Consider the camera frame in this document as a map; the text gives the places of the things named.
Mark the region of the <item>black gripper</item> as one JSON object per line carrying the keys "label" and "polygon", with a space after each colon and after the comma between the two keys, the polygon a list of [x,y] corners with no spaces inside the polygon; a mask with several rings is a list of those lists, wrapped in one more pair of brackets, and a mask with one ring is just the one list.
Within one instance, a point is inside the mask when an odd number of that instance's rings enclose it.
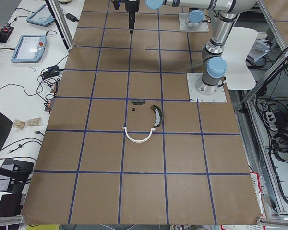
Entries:
{"label": "black gripper", "polygon": [[138,12],[140,8],[139,0],[126,0],[125,1],[125,10],[129,13],[128,22],[129,22],[129,33],[134,33],[134,24],[135,24],[135,13]]}

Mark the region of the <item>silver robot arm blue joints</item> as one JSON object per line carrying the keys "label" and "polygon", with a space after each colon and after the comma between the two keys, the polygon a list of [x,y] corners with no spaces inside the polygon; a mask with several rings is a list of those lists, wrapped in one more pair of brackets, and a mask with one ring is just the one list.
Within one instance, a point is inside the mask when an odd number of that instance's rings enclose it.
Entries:
{"label": "silver robot arm blue joints", "polygon": [[238,16],[254,6],[254,0],[147,0],[145,4],[152,10],[161,6],[189,7],[207,10],[219,10],[219,16],[210,40],[202,49],[204,72],[202,81],[205,85],[215,86],[225,77],[227,63],[222,58],[225,42]]}

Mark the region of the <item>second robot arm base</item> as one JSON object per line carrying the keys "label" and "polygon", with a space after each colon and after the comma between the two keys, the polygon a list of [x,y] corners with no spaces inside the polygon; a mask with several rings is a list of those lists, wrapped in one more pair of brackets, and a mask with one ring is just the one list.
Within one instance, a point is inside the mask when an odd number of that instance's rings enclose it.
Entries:
{"label": "second robot arm base", "polygon": [[198,27],[204,19],[204,11],[198,8],[189,8],[185,23],[188,27]]}

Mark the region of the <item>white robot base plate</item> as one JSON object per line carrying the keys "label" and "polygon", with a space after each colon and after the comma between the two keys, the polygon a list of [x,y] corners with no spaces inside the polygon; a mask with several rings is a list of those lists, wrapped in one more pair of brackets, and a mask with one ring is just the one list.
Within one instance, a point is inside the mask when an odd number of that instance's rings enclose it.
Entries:
{"label": "white robot base plate", "polygon": [[187,83],[191,102],[227,102],[221,80],[215,86],[208,86],[203,83],[201,73],[187,73]]}

